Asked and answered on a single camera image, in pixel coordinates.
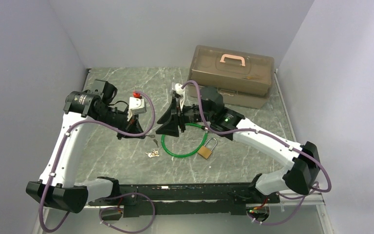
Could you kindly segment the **silver key bunch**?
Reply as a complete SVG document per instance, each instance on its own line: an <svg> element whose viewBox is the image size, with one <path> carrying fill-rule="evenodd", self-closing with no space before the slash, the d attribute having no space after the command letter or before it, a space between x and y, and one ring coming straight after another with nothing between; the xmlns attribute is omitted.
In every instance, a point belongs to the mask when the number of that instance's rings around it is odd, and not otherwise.
<svg viewBox="0 0 374 234"><path fill-rule="evenodd" d="M159 157L159 151L158 150L152 150L150 152L146 152L145 153L149 158L153 158L153 157Z"/></svg>

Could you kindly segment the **brass padlock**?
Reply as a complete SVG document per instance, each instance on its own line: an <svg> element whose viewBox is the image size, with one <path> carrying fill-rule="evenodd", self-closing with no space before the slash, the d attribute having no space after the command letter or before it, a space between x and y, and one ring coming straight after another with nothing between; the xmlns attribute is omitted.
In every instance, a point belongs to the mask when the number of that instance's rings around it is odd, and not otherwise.
<svg viewBox="0 0 374 234"><path fill-rule="evenodd" d="M218 141L216 138L210 138L208 139L197 151L197 154L200 155L204 159L208 159L216 146L218 145Z"/></svg>

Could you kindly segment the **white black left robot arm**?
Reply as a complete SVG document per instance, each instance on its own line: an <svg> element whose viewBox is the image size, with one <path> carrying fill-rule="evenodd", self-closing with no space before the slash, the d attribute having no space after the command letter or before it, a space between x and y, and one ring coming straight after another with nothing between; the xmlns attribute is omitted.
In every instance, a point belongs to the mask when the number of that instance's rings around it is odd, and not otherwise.
<svg viewBox="0 0 374 234"><path fill-rule="evenodd" d="M145 99L134 92L119 110L111 102L117 88L97 79L89 90L73 91L65 100L63 122L47 167L38 181L30 181L26 193L40 203L40 208L54 208L79 213L85 205L104 200L113 205L120 199L119 181L99 176L84 183L76 182L77 168L86 141L96 124L118 129L117 138L144 138L138 121L139 114L146 112Z"/></svg>

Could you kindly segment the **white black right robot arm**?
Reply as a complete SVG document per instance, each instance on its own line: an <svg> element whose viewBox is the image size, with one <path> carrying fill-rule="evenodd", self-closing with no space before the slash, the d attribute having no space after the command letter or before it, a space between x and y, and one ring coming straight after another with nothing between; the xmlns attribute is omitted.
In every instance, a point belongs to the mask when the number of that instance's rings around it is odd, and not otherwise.
<svg viewBox="0 0 374 234"><path fill-rule="evenodd" d="M261 202L282 190L308 195L313 189L320 170L315 144L302 145L257 126L244 115L227 108L223 96L214 87L200 89L201 105L185 106L182 99L183 91L173 91L170 106L157 121L157 134L178 137L188 123L209 122L215 134L251 146L283 166L281 170L255 176L249 186L251 200Z"/></svg>

